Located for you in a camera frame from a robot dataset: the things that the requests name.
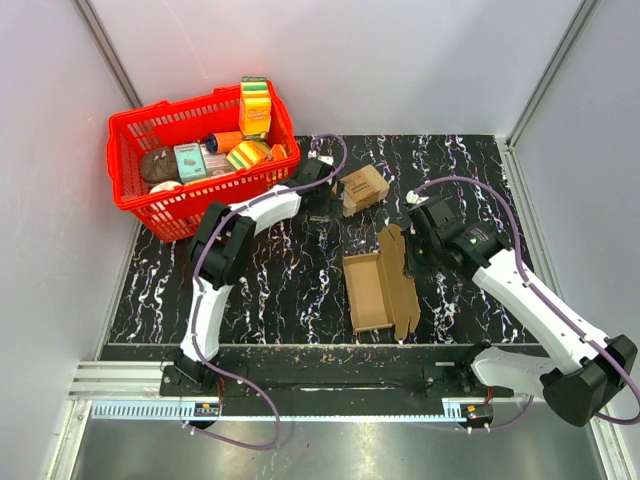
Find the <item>brown cardboard box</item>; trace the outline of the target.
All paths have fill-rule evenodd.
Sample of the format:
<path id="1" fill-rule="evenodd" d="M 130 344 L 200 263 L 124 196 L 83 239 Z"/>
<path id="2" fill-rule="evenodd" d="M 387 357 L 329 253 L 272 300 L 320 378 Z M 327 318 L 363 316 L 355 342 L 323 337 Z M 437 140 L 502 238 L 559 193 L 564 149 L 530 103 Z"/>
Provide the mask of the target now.
<path id="1" fill-rule="evenodd" d="M 421 308 L 415 280 L 404 273 L 407 253 L 402 228 L 384 227 L 374 253 L 343 259 L 347 298 L 353 331 L 392 329 L 404 341 L 419 324 Z"/>

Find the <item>kitchen scouring pads pack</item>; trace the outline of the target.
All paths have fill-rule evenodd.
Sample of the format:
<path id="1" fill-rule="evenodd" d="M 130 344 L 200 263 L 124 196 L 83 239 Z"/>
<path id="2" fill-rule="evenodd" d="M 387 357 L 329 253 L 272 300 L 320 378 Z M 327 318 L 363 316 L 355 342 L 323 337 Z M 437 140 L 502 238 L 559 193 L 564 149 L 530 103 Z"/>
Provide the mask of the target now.
<path id="1" fill-rule="evenodd" d="M 337 181 L 332 198 L 338 202 L 337 212 L 351 217 L 384 200 L 388 192 L 389 184 L 382 174 L 373 165 L 366 165 Z"/>

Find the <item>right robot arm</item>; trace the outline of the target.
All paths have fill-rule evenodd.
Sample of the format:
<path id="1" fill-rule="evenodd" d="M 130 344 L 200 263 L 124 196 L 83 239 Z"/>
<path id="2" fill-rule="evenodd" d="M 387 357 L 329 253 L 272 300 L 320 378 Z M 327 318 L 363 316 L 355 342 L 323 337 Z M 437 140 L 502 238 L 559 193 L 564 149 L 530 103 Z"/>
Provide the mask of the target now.
<path id="1" fill-rule="evenodd" d="M 540 343 L 545 356 L 509 353 L 487 344 L 470 350 L 454 375 L 476 396 L 502 387 L 544 400 L 565 422 L 582 427 L 627 384 L 638 348 L 611 337 L 568 307 L 518 263 L 506 234 L 488 222 L 465 224 L 438 197 L 409 193 L 411 225 L 403 230 L 405 272 L 418 278 L 454 272 L 502 304 Z"/>

